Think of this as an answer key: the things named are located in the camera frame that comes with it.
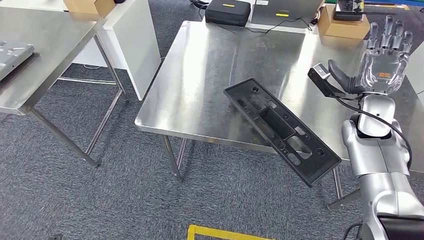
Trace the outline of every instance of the robot finger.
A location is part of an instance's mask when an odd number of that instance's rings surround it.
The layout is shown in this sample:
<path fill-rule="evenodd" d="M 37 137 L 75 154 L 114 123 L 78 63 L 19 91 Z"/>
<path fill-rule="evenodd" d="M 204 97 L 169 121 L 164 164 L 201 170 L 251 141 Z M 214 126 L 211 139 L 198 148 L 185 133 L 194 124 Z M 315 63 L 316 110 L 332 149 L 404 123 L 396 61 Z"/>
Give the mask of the robot finger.
<path fill-rule="evenodd" d="M 402 34 L 404 33 L 404 23 L 400 20 L 396 21 L 394 26 L 394 36 L 391 49 L 398 50 L 402 43 Z"/>
<path fill-rule="evenodd" d="M 411 46 L 412 46 L 412 32 L 411 31 L 406 31 L 404 34 L 404 39 L 403 39 L 403 45 L 402 45 L 402 52 L 409 54 L 411 51 Z"/>
<path fill-rule="evenodd" d="M 368 38 L 368 49 L 375 49 L 377 42 L 377 34 L 379 33 L 379 25 L 376 22 L 372 22 L 370 25 L 370 34 Z"/>
<path fill-rule="evenodd" d="M 393 16 L 387 15 L 385 18 L 384 33 L 381 39 L 382 48 L 387 48 L 389 46 L 389 41 L 390 41 L 390 37 L 392 33 L 392 27 L 393 27 Z"/>

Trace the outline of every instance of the orange label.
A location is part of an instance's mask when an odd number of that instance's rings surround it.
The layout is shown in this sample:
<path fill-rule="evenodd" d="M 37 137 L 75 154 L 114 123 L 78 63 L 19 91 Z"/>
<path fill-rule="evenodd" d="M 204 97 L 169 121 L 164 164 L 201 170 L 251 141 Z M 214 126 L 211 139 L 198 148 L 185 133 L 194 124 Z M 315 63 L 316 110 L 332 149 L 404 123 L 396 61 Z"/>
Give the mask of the orange label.
<path fill-rule="evenodd" d="M 391 78 L 390 73 L 387 73 L 387 72 L 379 72 L 378 76 L 381 78 L 388 78 L 388 79 Z"/>

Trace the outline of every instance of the metal table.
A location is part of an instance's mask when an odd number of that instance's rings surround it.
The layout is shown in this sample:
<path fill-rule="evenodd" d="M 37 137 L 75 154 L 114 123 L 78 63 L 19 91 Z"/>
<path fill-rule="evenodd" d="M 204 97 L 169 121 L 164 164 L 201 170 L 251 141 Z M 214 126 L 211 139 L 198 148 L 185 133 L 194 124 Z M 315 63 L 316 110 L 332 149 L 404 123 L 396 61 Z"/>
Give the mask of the metal table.
<path fill-rule="evenodd" d="M 223 93 L 224 88 L 254 77 L 348 163 L 341 126 L 353 112 L 324 97 L 307 73 L 311 66 L 334 59 L 354 76 L 365 47 L 362 40 L 281 31 L 231 32 L 215 24 L 185 21 L 135 124 L 141 131 L 163 136 L 178 180 L 187 139 L 275 153 Z M 337 86 L 333 79 L 330 82 Z M 424 176 L 424 108 L 407 79 L 392 97 L 395 116 L 412 147 L 411 173 Z M 167 136 L 183 138 L 177 160 Z M 333 174 L 341 198 L 336 168 Z"/>
<path fill-rule="evenodd" d="M 19 41 L 35 47 L 33 56 L 0 81 L 0 112 L 34 116 L 79 157 L 92 167 L 98 167 L 100 163 L 89 155 L 119 97 L 123 94 L 127 99 L 103 44 L 97 36 L 97 31 L 103 25 L 103 19 L 90 14 L 0 7 L 0 22 L 4 23 L 0 25 L 2 41 Z M 87 150 L 83 151 L 34 106 L 91 38 L 94 38 L 119 90 Z"/>

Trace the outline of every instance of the white desk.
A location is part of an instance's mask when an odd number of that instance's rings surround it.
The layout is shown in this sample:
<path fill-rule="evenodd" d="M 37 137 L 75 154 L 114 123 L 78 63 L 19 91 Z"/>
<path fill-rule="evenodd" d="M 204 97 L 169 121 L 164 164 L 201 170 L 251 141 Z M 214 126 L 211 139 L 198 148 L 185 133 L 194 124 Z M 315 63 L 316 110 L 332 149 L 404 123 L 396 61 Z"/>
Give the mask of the white desk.
<path fill-rule="evenodd" d="M 67 10 L 63 0 L 2 0 L 0 7 Z M 126 0 L 117 4 L 98 31 L 114 68 L 125 69 L 142 100 L 161 63 L 148 0 Z M 107 67 L 92 39 L 73 63 Z"/>

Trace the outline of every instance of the laptop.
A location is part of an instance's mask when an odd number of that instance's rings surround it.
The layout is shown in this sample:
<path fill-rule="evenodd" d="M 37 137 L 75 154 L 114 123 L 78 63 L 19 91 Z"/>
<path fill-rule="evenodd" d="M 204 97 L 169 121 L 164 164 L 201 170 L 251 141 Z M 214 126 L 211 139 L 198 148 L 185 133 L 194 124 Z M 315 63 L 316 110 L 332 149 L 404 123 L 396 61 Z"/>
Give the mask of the laptop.
<path fill-rule="evenodd" d="M 315 14 L 322 0 L 255 0 L 251 22 L 262 24 L 305 29 L 307 24 L 315 18 Z"/>

